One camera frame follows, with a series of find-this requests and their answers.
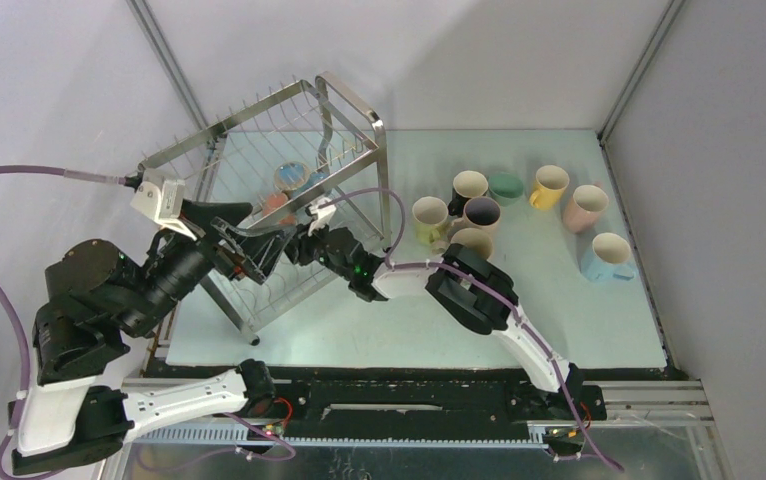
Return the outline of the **orange-red cup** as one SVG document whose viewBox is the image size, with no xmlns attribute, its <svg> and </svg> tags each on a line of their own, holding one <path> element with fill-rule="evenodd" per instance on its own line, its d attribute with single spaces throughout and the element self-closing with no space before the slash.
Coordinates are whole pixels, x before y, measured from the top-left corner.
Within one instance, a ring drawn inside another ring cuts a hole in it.
<svg viewBox="0 0 766 480">
<path fill-rule="evenodd" d="M 281 191 L 268 194 L 261 202 L 261 216 L 266 220 L 266 226 L 294 226 L 297 223 L 296 216 L 288 213 L 276 214 L 284 205 L 289 203 L 289 196 Z"/>
</svg>

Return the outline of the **yellow-green mug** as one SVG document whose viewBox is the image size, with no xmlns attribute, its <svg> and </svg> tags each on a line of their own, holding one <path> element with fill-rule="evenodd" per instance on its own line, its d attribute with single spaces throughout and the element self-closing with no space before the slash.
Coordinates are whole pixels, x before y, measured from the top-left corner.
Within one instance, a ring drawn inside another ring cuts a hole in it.
<svg viewBox="0 0 766 480">
<path fill-rule="evenodd" d="M 447 204 L 440 198 L 424 196 L 412 206 L 416 239 L 423 245 L 439 249 L 448 245 L 450 227 Z"/>
</svg>

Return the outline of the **cream decorated mug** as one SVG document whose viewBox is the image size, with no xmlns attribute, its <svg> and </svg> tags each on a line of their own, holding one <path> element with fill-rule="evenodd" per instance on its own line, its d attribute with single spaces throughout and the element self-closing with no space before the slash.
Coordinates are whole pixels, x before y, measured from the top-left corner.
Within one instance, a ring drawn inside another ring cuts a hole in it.
<svg viewBox="0 0 766 480">
<path fill-rule="evenodd" d="M 450 246 L 458 244 L 474 251 L 480 258 L 490 260 L 494 254 L 494 241 L 490 234 L 478 228 L 463 228 L 457 230 L 446 239 L 440 239 L 431 244 L 431 252 L 441 255 Z"/>
</svg>

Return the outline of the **black mug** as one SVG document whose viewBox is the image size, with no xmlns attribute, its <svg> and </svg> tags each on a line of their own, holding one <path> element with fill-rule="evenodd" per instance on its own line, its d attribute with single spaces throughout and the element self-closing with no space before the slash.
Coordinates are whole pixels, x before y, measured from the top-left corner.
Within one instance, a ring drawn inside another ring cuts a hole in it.
<svg viewBox="0 0 766 480">
<path fill-rule="evenodd" d="M 452 181 L 451 200 L 447 205 L 448 214 L 453 217 L 461 216 L 465 204 L 472 198 L 484 196 L 487 190 L 488 180 L 482 173 L 474 170 L 457 173 Z"/>
</svg>

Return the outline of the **large pink mug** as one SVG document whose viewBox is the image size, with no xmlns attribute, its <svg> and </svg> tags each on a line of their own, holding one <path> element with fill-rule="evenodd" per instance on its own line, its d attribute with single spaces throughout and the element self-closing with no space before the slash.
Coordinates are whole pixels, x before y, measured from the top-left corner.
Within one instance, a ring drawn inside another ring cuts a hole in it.
<svg viewBox="0 0 766 480">
<path fill-rule="evenodd" d="M 494 199 L 481 196 L 466 202 L 462 219 L 468 227 L 494 234 L 500 224 L 501 214 L 501 206 Z"/>
</svg>

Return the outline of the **mint green mug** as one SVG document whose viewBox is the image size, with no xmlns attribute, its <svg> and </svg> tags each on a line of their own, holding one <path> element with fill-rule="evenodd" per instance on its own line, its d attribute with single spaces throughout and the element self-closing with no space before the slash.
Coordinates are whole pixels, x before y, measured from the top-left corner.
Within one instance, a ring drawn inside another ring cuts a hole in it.
<svg viewBox="0 0 766 480">
<path fill-rule="evenodd" d="M 524 194 L 523 181 L 514 174 L 499 172 L 487 177 L 488 192 L 501 207 L 515 204 Z"/>
</svg>

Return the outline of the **yellow mug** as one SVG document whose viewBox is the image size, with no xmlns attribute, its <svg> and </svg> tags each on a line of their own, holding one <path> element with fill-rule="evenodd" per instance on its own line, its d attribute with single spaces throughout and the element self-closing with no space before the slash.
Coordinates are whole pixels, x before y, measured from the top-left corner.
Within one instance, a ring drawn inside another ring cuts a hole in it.
<svg viewBox="0 0 766 480">
<path fill-rule="evenodd" d="M 540 211 L 551 210 L 562 198 L 569 182 L 565 169 L 556 165 L 540 167 L 535 173 L 529 204 Z"/>
</svg>

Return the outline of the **pink faceted mug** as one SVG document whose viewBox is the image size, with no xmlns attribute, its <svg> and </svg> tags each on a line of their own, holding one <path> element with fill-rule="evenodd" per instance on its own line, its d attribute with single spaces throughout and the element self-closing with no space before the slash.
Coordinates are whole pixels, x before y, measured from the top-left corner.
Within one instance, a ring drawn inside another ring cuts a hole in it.
<svg viewBox="0 0 766 480">
<path fill-rule="evenodd" d="M 578 186 L 563 211 L 564 227 L 572 234 L 592 228 L 607 210 L 609 203 L 608 194 L 600 186 Z"/>
</svg>

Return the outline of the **light blue mug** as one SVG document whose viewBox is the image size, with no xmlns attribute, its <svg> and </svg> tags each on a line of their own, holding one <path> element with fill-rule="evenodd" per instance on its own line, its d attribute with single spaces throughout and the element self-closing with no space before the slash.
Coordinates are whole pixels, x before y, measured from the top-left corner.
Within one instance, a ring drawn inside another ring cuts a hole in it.
<svg viewBox="0 0 766 480">
<path fill-rule="evenodd" d="M 631 281 L 638 275 L 632 257 L 631 245 L 625 238 L 612 232 L 600 233 L 584 251 L 580 272 L 591 282 Z"/>
</svg>

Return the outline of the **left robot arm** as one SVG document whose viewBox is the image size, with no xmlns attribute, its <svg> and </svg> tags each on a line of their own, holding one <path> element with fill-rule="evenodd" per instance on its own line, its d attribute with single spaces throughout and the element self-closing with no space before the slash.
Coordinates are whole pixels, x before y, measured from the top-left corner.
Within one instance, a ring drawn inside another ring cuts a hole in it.
<svg viewBox="0 0 766 480">
<path fill-rule="evenodd" d="M 212 414 L 261 417 L 276 389 L 266 365 L 248 359 L 187 387 L 126 394 L 97 378 L 124 356 L 128 338 L 148 338 L 212 272 L 264 280 L 293 236 L 290 226 L 245 229 L 248 203 L 185 202 L 193 234 L 158 230 L 143 263 L 115 244 L 83 241 L 45 271 L 28 353 L 36 378 L 11 406 L 15 474 L 43 479 L 103 460 L 145 433 Z"/>
</svg>

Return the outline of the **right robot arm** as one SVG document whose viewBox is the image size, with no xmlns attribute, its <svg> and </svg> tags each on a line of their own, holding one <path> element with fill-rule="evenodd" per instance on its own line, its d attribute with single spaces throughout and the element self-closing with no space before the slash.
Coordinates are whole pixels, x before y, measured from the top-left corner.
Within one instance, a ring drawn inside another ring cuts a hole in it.
<svg viewBox="0 0 766 480">
<path fill-rule="evenodd" d="M 319 263 L 366 302 L 429 295 L 462 327 L 500 341 L 541 390 L 547 414 L 565 418 L 579 407 L 582 373 L 532 324 L 513 279 L 475 250 L 454 244 L 424 261 L 386 264 L 346 228 L 310 232 L 302 227 L 285 253 L 294 264 Z"/>
</svg>

